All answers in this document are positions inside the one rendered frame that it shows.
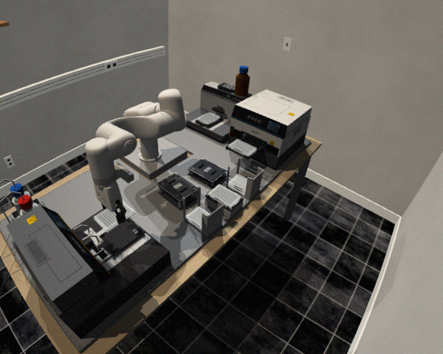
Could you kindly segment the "brown glass bottle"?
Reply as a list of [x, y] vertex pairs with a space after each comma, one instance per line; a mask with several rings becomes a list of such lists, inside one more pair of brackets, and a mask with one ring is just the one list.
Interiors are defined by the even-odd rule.
[[236, 75], [234, 93], [238, 96], [247, 96], [249, 88], [250, 76], [241, 78]]

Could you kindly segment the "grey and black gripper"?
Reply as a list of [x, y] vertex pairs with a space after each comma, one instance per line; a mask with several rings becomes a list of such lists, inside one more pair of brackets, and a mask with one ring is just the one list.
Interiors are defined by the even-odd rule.
[[[111, 212], [115, 212], [118, 224], [124, 222], [124, 220], [126, 220], [126, 209], [123, 206], [121, 192], [116, 180], [112, 184], [107, 186], [97, 186], [94, 183], [94, 187], [96, 197], [102, 203], [103, 210], [107, 208]], [[117, 212], [118, 208], [121, 210], [119, 213]]]

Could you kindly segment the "red bottle cap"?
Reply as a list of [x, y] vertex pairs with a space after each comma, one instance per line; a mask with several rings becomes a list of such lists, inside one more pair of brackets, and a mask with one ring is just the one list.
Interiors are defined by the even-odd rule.
[[29, 195], [23, 195], [23, 197], [24, 200], [22, 197], [18, 199], [18, 204], [21, 207], [21, 209], [27, 209], [32, 205], [32, 200]]

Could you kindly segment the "black lab instrument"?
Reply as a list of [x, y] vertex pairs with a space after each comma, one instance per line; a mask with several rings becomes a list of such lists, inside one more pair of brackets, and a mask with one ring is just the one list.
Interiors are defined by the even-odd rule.
[[[170, 251], [132, 219], [106, 233], [93, 219], [99, 212], [79, 224], [90, 232], [42, 205], [6, 225], [38, 288], [80, 339], [171, 264]], [[82, 241], [87, 234], [99, 242]]]

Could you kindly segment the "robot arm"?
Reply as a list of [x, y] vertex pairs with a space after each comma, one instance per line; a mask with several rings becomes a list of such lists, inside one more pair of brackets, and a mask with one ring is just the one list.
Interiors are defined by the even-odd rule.
[[136, 138], [140, 139], [140, 160], [151, 163], [161, 157], [157, 139], [186, 127], [182, 96], [177, 90], [168, 90], [158, 96], [159, 103], [142, 103], [126, 110], [124, 117], [104, 123], [86, 144], [86, 157], [97, 186], [110, 185], [119, 178], [127, 183], [134, 180], [134, 173], [114, 160], [131, 154], [137, 146]]

